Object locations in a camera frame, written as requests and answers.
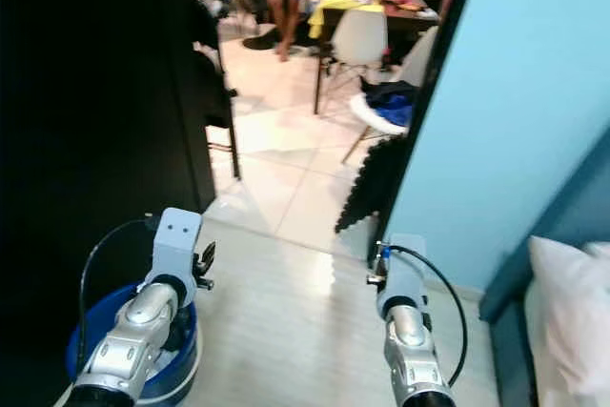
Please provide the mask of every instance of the light blue wall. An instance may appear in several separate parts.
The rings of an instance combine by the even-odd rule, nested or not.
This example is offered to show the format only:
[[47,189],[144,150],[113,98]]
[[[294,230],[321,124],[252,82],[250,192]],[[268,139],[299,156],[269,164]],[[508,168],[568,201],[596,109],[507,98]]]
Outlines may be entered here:
[[468,0],[387,234],[484,289],[610,122],[610,0]]

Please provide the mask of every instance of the yellow cloth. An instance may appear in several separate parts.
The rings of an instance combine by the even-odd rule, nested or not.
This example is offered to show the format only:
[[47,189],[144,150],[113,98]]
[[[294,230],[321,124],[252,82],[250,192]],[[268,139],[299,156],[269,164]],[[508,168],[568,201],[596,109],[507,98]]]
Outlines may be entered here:
[[342,10],[365,10],[383,12],[383,6],[380,5],[380,0],[375,0],[376,3],[371,5],[362,5],[357,0],[321,0],[315,8],[314,14],[309,18],[309,36],[311,38],[319,38],[322,34],[322,26],[324,26],[324,9],[342,9]]

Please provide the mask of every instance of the door frame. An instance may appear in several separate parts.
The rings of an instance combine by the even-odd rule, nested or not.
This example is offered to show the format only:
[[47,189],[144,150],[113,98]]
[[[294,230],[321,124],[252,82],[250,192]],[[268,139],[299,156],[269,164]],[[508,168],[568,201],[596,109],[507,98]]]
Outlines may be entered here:
[[383,240],[386,229],[388,228],[392,210],[394,209],[398,193],[400,191],[400,186],[402,185],[404,176],[409,169],[409,164],[413,156],[413,150],[417,143],[417,139],[421,132],[421,127],[426,118],[428,109],[430,108],[435,89],[437,88],[438,79],[443,70],[447,55],[449,54],[449,48],[451,47],[456,34],[459,19],[464,10],[466,1],[467,0],[451,0],[449,9],[447,10],[446,15],[443,17],[443,20],[438,28],[437,38],[426,66],[424,81],[417,95],[413,122],[411,123],[410,129],[406,134],[407,153],[404,158],[404,168],[401,169],[396,175],[395,180],[390,187],[388,199],[379,211],[377,227],[370,240],[367,255],[369,267],[372,266],[376,256],[376,243],[378,240]]

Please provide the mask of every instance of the bare foot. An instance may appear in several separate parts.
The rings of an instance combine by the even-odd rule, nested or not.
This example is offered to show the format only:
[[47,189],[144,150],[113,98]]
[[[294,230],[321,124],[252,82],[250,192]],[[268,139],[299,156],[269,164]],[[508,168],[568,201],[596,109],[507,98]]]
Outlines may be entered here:
[[277,47],[277,54],[279,54],[279,62],[288,61],[288,46],[281,43],[279,47]]

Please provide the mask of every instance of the white chair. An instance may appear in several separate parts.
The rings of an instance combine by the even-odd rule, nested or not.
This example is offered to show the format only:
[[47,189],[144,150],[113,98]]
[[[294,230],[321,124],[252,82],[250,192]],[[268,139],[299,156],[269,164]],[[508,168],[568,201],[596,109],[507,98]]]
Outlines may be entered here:
[[[423,36],[417,40],[417,43],[402,61],[400,70],[394,74],[390,81],[396,82],[402,80],[413,86],[421,87],[428,59],[432,52],[432,46],[434,45],[437,36],[437,30],[438,26],[434,26],[433,28],[428,29]],[[392,124],[369,107],[369,104],[366,103],[366,95],[364,92],[358,93],[350,99],[350,108],[358,118],[366,123],[366,128],[347,152],[341,161],[342,164],[345,164],[356,150],[359,143],[367,138],[371,131],[380,132],[380,135],[403,135],[407,132],[408,127]]]
[[331,40],[334,57],[338,61],[333,78],[328,84],[328,94],[350,82],[353,78],[335,85],[337,78],[346,71],[368,69],[378,63],[388,48],[387,19],[383,11],[347,10],[343,13]]

